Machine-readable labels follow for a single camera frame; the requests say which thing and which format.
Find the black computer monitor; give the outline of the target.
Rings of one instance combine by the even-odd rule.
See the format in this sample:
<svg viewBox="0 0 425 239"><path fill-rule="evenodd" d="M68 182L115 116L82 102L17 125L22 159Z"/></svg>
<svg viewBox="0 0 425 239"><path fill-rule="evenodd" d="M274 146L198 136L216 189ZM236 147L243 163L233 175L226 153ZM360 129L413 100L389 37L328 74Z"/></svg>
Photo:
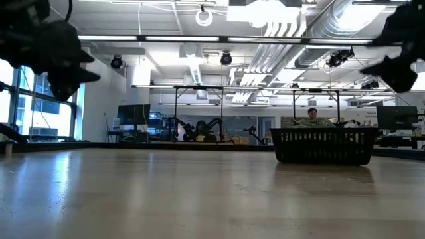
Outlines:
<svg viewBox="0 0 425 239"><path fill-rule="evenodd" d="M121 125L147 125L149 113L149 104L118 106L118 118Z"/></svg>
<svg viewBox="0 0 425 239"><path fill-rule="evenodd" d="M377 106L376 111L379 129L410 130L418 123L416 106Z"/></svg>

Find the green white stevia packet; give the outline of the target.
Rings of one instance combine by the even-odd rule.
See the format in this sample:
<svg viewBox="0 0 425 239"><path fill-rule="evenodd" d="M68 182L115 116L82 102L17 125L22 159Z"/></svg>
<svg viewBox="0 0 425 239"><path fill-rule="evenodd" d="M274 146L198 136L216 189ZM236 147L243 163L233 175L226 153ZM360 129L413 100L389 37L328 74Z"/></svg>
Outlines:
<svg viewBox="0 0 425 239"><path fill-rule="evenodd" d="M331 121L329 121L328 119L321 118L302 119L299 121L295 121L294 123L296 125L309 128L336 128L336 125L333 124Z"/></svg>

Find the white ceiling air duct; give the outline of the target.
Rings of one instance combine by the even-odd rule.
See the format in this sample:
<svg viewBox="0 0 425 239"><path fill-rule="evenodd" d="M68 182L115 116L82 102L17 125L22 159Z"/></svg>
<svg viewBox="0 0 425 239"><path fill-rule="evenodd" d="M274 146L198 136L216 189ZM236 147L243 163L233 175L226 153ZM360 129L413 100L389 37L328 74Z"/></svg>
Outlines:
<svg viewBox="0 0 425 239"><path fill-rule="evenodd" d="M184 43L179 48L180 61L189 67L193 83L202 84L201 65L204 63L202 47L195 43Z"/></svg>

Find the black desk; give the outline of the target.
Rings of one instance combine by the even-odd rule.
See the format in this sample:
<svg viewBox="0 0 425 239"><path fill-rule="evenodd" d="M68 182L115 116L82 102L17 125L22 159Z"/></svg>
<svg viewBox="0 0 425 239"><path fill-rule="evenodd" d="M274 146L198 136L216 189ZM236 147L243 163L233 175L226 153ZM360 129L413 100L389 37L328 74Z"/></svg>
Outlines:
<svg viewBox="0 0 425 239"><path fill-rule="evenodd" d="M425 136L380 136L375 141L380 147L411 147L412 149L425 150Z"/></svg>

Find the black diagonal strut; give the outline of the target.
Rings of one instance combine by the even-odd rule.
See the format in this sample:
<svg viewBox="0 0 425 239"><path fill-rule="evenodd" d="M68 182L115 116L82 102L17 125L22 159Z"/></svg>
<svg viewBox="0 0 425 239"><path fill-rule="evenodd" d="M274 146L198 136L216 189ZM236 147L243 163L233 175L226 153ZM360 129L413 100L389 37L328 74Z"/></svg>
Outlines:
<svg viewBox="0 0 425 239"><path fill-rule="evenodd" d="M27 139L24 136L3 123L0 123L0 134L3 134L4 136L13 141L16 141L17 143L27 143Z"/></svg>

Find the black metal rig frame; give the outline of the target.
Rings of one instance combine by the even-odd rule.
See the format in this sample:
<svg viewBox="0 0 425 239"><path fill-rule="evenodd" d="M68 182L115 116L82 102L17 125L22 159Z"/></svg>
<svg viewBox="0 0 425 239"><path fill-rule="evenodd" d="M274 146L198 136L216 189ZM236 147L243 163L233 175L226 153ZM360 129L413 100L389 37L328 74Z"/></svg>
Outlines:
<svg viewBox="0 0 425 239"><path fill-rule="evenodd" d="M296 90L295 88L292 90L292 107L293 107L293 122L296 120L296 92L308 92L308 93L328 93L332 99L334 99L337 102L337 121L341 121L341 115L340 115L340 90L336 89L323 89L323 88L300 88Z"/></svg>
<svg viewBox="0 0 425 239"><path fill-rule="evenodd" d="M192 86L174 86L175 89L175 103L174 103L174 128L173 128L173 136L174 136L174 142L177 141L177 100L179 98L178 91L180 88L184 89L186 91L187 89L193 89L193 90L220 90L221 95L218 97L220 98L220 126L219 126L219 136L220 136L220 142L225 142L225 136L223 134L223 127L222 127L222 118L223 118L223 96L224 96L224 87L223 86L207 86L207 85L192 85Z"/></svg>

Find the white LED light strip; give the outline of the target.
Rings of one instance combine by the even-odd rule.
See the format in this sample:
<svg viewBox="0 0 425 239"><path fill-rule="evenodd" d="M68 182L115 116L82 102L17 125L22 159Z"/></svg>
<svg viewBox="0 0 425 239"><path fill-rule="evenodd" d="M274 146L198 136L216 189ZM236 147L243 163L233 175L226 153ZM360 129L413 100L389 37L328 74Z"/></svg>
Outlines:
<svg viewBox="0 0 425 239"><path fill-rule="evenodd" d="M310 45L366 45L369 44L371 40L369 39L312 39L308 42Z"/></svg>
<svg viewBox="0 0 425 239"><path fill-rule="evenodd" d="M190 37L190 36L147 36L146 41L155 42L218 42L219 37Z"/></svg>
<svg viewBox="0 0 425 239"><path fill-rule="evenodd" d="M270 37L228 37L228 42L240 43L262 43L262 44L297 44L301 43L302 39L297 38L270 38Z"/></svg>
<svg viewBox="0 0 425 239"><path fill-rule="evenodd" d="M137 36L123 35L79 35L80 40L87 41L137 41Z"/></svg>

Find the black table edge rail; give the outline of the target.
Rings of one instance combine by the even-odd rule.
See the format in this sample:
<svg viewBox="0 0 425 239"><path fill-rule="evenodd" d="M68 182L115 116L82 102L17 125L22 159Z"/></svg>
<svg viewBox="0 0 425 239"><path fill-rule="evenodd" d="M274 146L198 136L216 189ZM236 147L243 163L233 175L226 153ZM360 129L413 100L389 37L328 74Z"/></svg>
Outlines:
<svg viewBox="0 0 425 239"><path fill-rule="evenodd" d="M30 153L41 151L69 151L75 149L142 149L142 150L185 150L185 151L241 151L274 152L273 146L259 145L225 145L225 144L187 144L187 143L100 143L100 142L60 142L60 143L10 143L0 141L0 155L6 153L6 146L11 145L12 153ZM425 151L419 149L373 148L372 156L410 159L425 162Z"/></svg>

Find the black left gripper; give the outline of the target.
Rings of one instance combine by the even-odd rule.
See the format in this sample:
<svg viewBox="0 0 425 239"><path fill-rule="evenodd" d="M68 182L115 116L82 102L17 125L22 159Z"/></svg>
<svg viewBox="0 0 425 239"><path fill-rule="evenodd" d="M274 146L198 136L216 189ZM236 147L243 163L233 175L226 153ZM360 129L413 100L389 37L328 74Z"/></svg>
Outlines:
<svg viewBox="0 0 425 239"><path fill-rule="evenodd" d="M58 101L67 101L81 84L100 79L80 67L95 59L81 49L77 30L63 20L36 24L22 15L0 13L0 59L37 74L48 72L50 91Z"/></svg>

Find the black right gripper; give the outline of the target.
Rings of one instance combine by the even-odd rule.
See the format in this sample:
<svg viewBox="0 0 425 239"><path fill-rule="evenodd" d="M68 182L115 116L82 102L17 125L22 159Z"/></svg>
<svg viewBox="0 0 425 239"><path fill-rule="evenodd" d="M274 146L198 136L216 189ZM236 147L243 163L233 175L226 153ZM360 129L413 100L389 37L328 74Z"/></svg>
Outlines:
<svg viewBox="0 0 425 239"><path fill-rule="evenodd" d="M399 57L385 56L380 63L362 68L360 73L380 77L397 93L408 92L418 78L411 64L419 59L425 60L425 0L411 0L398 6L386 18L380 35L367 45L394 43L401 44Z"/></svg>

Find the black slotted plastic basket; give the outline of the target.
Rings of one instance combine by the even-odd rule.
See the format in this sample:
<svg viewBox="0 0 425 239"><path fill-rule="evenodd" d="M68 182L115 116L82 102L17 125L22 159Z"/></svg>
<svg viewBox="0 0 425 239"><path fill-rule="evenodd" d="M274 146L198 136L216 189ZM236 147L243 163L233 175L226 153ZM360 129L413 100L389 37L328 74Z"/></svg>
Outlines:
<svg viewBox="0 0 425 239"><path fill-rule="evenodd" d="M378 133L374 127L274 128L276 159L281 163L367 165Z"/></svg>

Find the black window frame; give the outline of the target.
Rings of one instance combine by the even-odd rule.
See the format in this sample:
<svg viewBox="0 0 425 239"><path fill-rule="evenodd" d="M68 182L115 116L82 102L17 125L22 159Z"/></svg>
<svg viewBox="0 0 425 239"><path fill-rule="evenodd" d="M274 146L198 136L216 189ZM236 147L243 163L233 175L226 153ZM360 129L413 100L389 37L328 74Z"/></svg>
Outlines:
<svg viewBox="0 0 425 239"><path fill-rule="evenodd" d="M47 74L0 62L0 123L30 142L58 142L74 138L76 99L55 100Z"/></svg>

